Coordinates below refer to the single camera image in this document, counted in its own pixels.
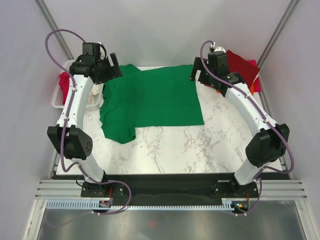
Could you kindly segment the green t-shirt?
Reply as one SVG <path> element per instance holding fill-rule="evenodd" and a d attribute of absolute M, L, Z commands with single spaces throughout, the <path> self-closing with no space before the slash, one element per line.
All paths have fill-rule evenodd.
<path fill-rule="evenodd" d="M 136 129 L 204 125 L 192 65 L 140 70 L 120 67 L 123 76 L 104 84 L 99 120 L 105 138 L 120 144 L 136 139 Z"/>

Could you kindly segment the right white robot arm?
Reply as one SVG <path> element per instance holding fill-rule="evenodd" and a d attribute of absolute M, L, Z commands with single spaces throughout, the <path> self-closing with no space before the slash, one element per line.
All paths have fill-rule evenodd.
<path fill-rule="evenodd" d="M 245 148 L 246 159 L 233 174 L 234 181 L 229 184 L 229 191 L 235 197 L 242 196 L 247 191 L 247 185 L 255 181 L 265 169 L 277 173 L 288 174 L 293 170 L 294 157 L 288 140 L 290 129 L 283 123 L 278 124 L 258 104 L 251 94 L 242 76 L 230 72 L 227 57 L 211 53 L 208 58 L 196 57 L 193 62 L 190 80 L 198 81 L 220 91 L 222 96 L 233 104 L 247 124 L 252 139 Z M 289 154 L 290 167 L 280 170 L 270 166 L 279 158 Z"/>

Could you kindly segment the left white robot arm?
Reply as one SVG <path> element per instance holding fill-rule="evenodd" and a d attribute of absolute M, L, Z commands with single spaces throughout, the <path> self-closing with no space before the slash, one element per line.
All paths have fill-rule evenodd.
<path fill-rule="evenodd" d="M 93 157 L 93 139 L 84 132 L 83 121 L 93 86 L 121 77 L 116 54 L 107 54 L 100 42 L 83 42 L 82 54 L 69 68 L 61 66 L 69 76 L 68 93 L 62 113 L 47 135 L 60 155 L 62 170 L 67 173 L 77 167 L 84 178 L 93 183 L 92 191 L 106 196 L 110 185 L 104 181 L 104 170 Z"/>

